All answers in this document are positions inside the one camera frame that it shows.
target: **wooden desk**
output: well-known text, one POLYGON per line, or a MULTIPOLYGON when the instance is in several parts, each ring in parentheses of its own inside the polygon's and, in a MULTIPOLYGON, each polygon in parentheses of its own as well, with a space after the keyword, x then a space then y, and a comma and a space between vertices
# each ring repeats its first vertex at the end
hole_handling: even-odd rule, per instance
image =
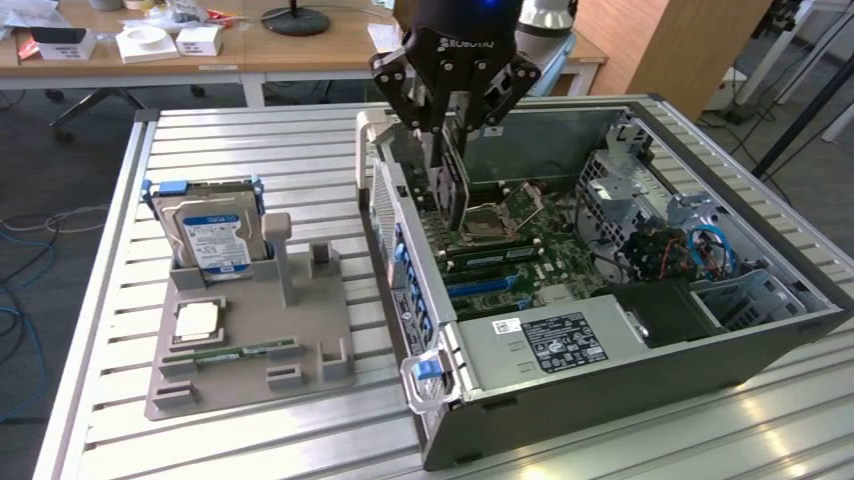
MULTIPOLYGON (((204 7, 250 17, 283 5, 283 0, 200 0, 204 7)), ((367 60, 374 44, 368 23, 392 23, 390 12, 370 0, 338 0, 336 4, 368 9, 363 12, 323 8, 332 27, 322 35, 284 37, 254 25, 224 31, 223 51, 216 57, 180 57, 131 65, 122 63, 115 43, 99 42, 90 61, 47 61, 39 55, 17 60, 25 31, 0 42, 0 90, 45 88, 96 88, 155 85, 239 83, 248 106, 263 106, 262 85, 267 81, 340 80, 370 78, 367 60)), ((60 13, 72 25, 98 33, 119 32, 120 20, 140 18, 140 12, 95 11, 87 0, 61 0, 60 13)), ((574 74, 569 93, 585 95, 598 67, 606 61, 602 51, 579 35, 565 73, 574 74)))

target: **blue cable on floor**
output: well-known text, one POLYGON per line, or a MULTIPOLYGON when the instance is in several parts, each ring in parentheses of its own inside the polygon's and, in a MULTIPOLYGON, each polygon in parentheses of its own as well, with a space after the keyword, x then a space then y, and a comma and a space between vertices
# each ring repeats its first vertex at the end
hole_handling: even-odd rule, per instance
POLYGON ((29 319, 13 308, 0 307, 0 311, 11 313, 16 315, 20 319, 24 328, 27 328, 27 333, 29 334, 29 339, 32 340, 32 346, 36 350, 36 357, 39 360, 39 386, 36 387, 36 391, 20 402, 12 410, 9 410, 3 416, 0 416, 0 424, 5 422, 13 415, 16 415, 21 410, 24 410, 31 404, 39 400, 41 395, 44 395, 44 388, 47 386, 47 367, 44 366, 44 352, 41 351, 41 342, 39 342, 39 336, 36 335, 36 329, 29 322, 29 319))
POLYGON ((41 270, 39 270, 39 273, 36 273, 24 283, 21 283, 20 285, 15 286, 15 287, 9 287, 8 289, 5 288, 0 288, 0 293, 5 293, 9 291, 17 291, 21 288, 25 288, 28 285, 31 285, 36 280, 39 280, 41 278, 41 276, 48 273, 48 270, 51 269, 51 267, 53 266, 53 263, 56 262, 56 249, 53 248, 53 245, 51 245, 49 243, 44 243, 44 242, 29 242, 27 240, 21 240, 20 238, 15 238, 12 235, 9 235, 8 233, 0 231, 0 237, 5 238, 8 241, 17 243, 20 245, 32 245, 36 247, 41 247, 41 248, 47 248, 48 249, 48 261, 44 264, 44 267, 41 267, 41 270))

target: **desk lamp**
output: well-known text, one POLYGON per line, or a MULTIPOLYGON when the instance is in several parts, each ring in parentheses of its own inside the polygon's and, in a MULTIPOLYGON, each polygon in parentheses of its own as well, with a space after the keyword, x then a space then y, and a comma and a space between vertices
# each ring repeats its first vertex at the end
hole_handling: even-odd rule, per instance
POLYGON ((264 27, 271 32, 292 37, 318 35, 330 29, 330 17, 316 10, 298 8, 291 0, 290 8, 275 8, 264 13, 264 27))

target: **power supply label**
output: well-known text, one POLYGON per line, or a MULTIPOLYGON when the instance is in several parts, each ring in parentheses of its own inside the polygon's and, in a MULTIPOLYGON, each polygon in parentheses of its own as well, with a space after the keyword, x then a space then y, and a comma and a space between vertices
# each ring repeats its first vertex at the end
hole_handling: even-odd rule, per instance
POLYGON ((585 315, 570 313, 522 324, 539 366, 546 373, 609 359, 585 315))
POLYGON ((196 255, 199 268, 208 273, 244 271, 250 262, 246 240, 238 236, 240 217, 211 215, 184 219, 184 230, 196 255))

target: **office chair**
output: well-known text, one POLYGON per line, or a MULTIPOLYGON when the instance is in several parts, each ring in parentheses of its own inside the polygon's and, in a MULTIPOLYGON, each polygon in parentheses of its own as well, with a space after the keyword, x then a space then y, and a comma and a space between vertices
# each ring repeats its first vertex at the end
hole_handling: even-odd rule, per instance
MULTIPOLYGON (((190 86, 190 93, 194 97, 202 98, 206 95, 204 88, 198 85, 190 86)), ((65 99, 65 95, 59 90, 45 90, 44 96, 51 99, 52 102, 59 103, 65 99)), ((75 136, 68 130, 63 130, 63 126, 68 124, 75 118, 83 115, 95 105, 98 105, 106 98, 120 97, 132 108, 142 110, 146 108, 143 102, 131 94, 127 88, 104 87, 98 88, 87 97, 77 102, 65 113, 63 113, 56 120, 51 122, 51 129, 53 130, 53 139, 60 143, 71 143, 75 141, 75 136)))

